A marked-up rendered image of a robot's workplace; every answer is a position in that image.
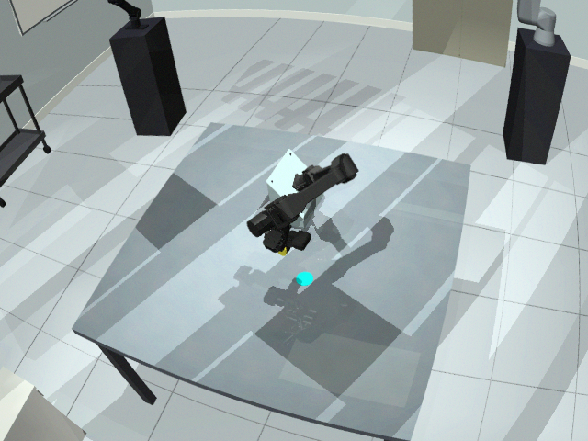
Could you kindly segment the cyan circle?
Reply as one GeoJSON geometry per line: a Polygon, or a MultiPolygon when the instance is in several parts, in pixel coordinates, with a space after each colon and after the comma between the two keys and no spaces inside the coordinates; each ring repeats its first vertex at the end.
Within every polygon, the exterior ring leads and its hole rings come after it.
{"type": "Polygon", "coordinates": [[[311,273],[301,273],[297,275],[296,280],[300,285],[307,286],[313,281],[313,275],[311,273]]]}

